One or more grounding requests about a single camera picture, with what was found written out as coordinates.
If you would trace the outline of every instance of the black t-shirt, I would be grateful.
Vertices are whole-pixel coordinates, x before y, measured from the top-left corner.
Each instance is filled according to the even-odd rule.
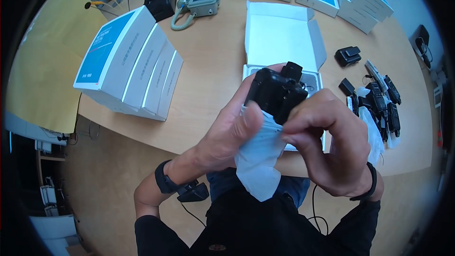
[[[212,203],[207,227],[191,248],[158,218],[140,217],[135,223],[137,252],[139,256],[369,255],[379,209],[380,201],[361,202],[326,236],[285,196],[275,194],[259,202],[239,188]]]

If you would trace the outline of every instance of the finger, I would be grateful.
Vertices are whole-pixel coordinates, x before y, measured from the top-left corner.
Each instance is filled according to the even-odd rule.
[[[286,63],[282,64],[273,64],[270,66],[267,66],[267,68],[278,71],[280,72],[283,66],[285,66]],[[240,109],[242,109],[243,103],[245,103],[245,100],[247,99],[248,92],[250,91],[251,83],[253,82],[254,77],[256,76],[256,73],[253,73],[252,75],[246,77],[240,87],[237,89],[235,92],[234,96],[232,99],[226,104],[224,107],[227,112],[230,112],[233,115],[238,115],[240,113]]]
[[[321,138],[309,132],[286,135],[281,139],[295,146],[305,160],[308,174],[313,182],[318,185],[321,181],[328,179],[329,168],[322,151]]]
[[[354,119],[351,115],[354,114],[340,100],[319,102],[294,112],[294,116],[283,125],[283,133],[297,134],[307,128],[319,127],[328,129],[332,135],[340,135],[352,126]]]
[[[243,145],[247,140],[251,139],[264,122],[264,114],[259,105],[250,101],[242,116],[238,116],[228,131],[229,137],[226,142],[234,146]]]
[[[311,107],[312,105],[331,100],[338,100],[338,97],[335,96],[335,94],[330,89],[322,88],[313,94],[310,98],[305,99],[299,105],[294,107],[289,113],[288,119],[291,119],[303,107]]]

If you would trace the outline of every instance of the floor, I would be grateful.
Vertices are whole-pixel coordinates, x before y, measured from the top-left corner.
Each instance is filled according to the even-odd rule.
[[[428,71],[423,70],[432,91]],[[433,128],[439,128],[438,112],[432,107]],[[80,117],[77,130],[87,131],[88,121]],[[385,192],[381,203],[372,255],[399,255],[417,225],[429,216],[437,198],[441,151],[434,133],[433,162],[417,172],[384,177]],[[76,145],[67,147],[68,158],[62,167],[73,210],[80,220],[78,233],[97,255],[135,255],[133,192],[140,181],[163,160],[175,155],[100,128],[99,137],[79,134]],[[311,192],[299,212],[312,215]],[[316,189],[316,214],[323,216],[332,230],[354,206],[348,198],[335,198]],[[207,199],[188,203],[190,212],[205,221],[210,206]],[[202,231],[202,225],[186,213],[174,195],[160,207],[163,222],[190,246]]]

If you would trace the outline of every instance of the black charger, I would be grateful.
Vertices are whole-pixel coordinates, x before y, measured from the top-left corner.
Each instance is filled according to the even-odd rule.
[[[361,60],[362,58],[359,53],[360,49],[358,47],[340,48],[335,52],[335,59],[339,65],[344,68],[346,66],[356,64],[359,60]]]

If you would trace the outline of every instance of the person's right hand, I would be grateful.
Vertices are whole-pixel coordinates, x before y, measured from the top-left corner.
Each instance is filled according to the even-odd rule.
[[[324,130],[332,135],[331,153],[322,151]],[[367,125],[324,88],[295,107],[283,125],[283,141],[303,156],[314,183],[333,196],[360,196],[371,188]]]

